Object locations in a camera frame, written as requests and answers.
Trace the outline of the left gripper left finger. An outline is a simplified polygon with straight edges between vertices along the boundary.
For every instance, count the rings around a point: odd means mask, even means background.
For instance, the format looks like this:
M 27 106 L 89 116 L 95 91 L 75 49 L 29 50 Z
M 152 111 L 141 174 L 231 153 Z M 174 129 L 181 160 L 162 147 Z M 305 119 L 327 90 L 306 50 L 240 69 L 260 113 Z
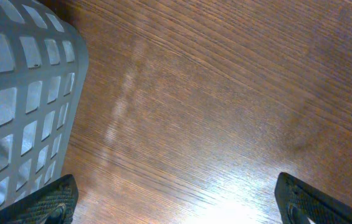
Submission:
M 75 178 L 67 174 L 0 210 L 0 223 L 71 224 L 77 200 Z

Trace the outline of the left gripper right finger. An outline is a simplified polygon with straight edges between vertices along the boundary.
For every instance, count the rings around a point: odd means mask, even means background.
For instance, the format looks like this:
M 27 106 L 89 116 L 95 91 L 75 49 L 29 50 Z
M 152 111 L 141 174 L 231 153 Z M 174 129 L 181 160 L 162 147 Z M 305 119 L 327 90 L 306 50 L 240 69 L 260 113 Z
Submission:
M 278 175 L 275 199 L 283 224 L 352 224 L 350 206 L 286 172 Z

